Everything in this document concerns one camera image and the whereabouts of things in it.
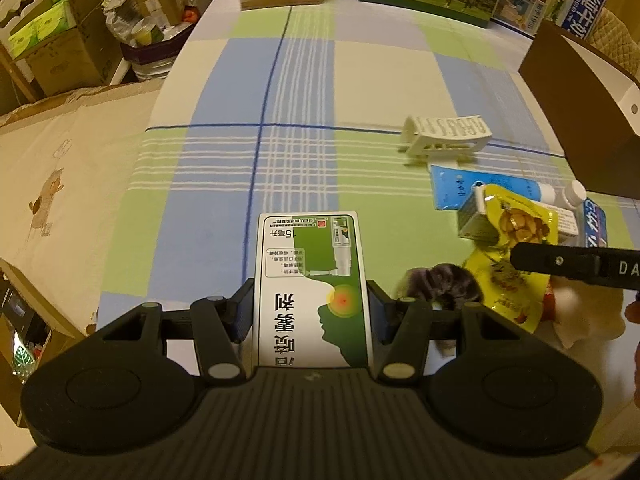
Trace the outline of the right hand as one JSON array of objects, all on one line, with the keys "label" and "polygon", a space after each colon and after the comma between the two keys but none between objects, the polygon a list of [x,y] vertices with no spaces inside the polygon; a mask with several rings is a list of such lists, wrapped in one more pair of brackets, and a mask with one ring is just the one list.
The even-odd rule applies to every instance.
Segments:
[{"label": "right hand", "polygon": [[626,320],[629,323],[640,324],[640,301],[636,300],[625,309]]}]

